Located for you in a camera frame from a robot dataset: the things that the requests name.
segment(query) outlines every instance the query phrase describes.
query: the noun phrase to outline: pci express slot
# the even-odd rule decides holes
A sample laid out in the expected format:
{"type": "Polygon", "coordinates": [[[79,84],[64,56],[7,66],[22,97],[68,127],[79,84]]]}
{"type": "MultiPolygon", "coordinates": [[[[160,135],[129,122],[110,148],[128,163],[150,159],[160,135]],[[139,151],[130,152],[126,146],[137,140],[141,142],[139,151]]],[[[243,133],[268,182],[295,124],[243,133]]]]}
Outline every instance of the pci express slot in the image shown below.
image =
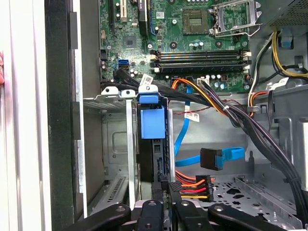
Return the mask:
{"type": "Polygon", "coordinates": [[[114,1],[109,0],[108,1],[108,17],[109,17],[109,28],[111,29],[112,33],[115,32],[115,6],[114,1]]]}

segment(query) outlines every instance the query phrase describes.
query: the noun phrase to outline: blue plastic latch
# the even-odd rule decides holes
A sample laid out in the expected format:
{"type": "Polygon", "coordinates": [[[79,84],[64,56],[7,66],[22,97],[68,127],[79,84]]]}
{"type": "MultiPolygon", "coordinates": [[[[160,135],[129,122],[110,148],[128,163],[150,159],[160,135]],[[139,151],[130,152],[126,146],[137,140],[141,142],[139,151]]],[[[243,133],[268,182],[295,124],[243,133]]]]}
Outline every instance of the blue plastic latch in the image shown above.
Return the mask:
{"type": "Polygon", "coordinates": [[[141,110],[142,139],[164,139],[165,127],[164,108],[141,110]]]}
{"type": "Polygon", "coordinates": [[[215,165],[217,168],[223,169],[225,161],[238,160],[245,157],[245,149],[241,147],[222,149],[221,156],[215,156],[215,165]]]}
{"type": "Polygon", "coordinates": [[[158,95],[157,94],[142,94],[139,97],[139,103],[141,104],[158,103],[158,95]]]}

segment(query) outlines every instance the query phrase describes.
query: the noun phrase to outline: yellow power cable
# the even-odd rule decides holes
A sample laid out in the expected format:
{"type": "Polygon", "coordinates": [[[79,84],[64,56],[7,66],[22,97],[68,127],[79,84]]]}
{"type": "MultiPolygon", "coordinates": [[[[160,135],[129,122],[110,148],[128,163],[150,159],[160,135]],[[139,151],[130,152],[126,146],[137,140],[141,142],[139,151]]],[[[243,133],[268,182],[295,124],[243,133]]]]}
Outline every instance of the yellow power cable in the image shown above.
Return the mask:
{"type": "Polygon", "coordinates": [[[192,199],[207,199],[207,196],[187,196],[187,195],[183,195],[181,196],[181,198],[192,198],[192,199]]]}
{"type": "Polygon", "coordinates": [[[287,75],[292,76],[292,77],[297,77],[297,76],[301,76],[301,77],[308,77],[308,74],[295,74],[292,72],[289,72],[287,70],[285,70],[283,68],[283,66],[281,65],[279,58],[278,58],[278,52],[277,52],[277,38],[278,38],[278,32],[275,32],[273,39],[272,39],[272,50],[273,50],[273,56],[274,56],[274,60],[275,63],[277,64],[277,66],[287,75]]]}

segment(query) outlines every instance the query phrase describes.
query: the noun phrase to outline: cable tie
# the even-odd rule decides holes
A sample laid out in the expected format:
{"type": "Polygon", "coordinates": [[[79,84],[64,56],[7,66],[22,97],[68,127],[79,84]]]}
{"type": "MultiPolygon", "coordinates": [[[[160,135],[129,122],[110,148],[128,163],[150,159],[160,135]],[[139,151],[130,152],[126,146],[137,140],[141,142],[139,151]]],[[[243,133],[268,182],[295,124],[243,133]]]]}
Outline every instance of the cable tie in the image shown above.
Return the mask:
{"type": "Polygon", "coordinates": [[[226,111],[227,109],[229,109],[229,106],[225,106],[222,110],[226,111]]]}
{"type": "Polygon", "coordinates": [[[292,178],[292,179],[286,178],[286,179],[283,179],[284,183],[293,183],[293,182],[297,182],[297,181],[301,181],[301,179],[300,178],[292,178]]]}

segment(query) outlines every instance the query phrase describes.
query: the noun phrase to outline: perforated metal panel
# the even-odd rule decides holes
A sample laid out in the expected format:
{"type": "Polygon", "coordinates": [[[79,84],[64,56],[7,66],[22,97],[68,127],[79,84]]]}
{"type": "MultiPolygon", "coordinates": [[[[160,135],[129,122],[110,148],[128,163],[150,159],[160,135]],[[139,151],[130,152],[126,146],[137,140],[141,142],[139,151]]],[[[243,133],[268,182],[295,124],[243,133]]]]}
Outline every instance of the perforated metal panel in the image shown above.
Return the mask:
{"type": "Polygon", "coordinates": [[[308,25],[308,0],[300,0],[286,13],[283,13],[271,26],[308,25]]]}

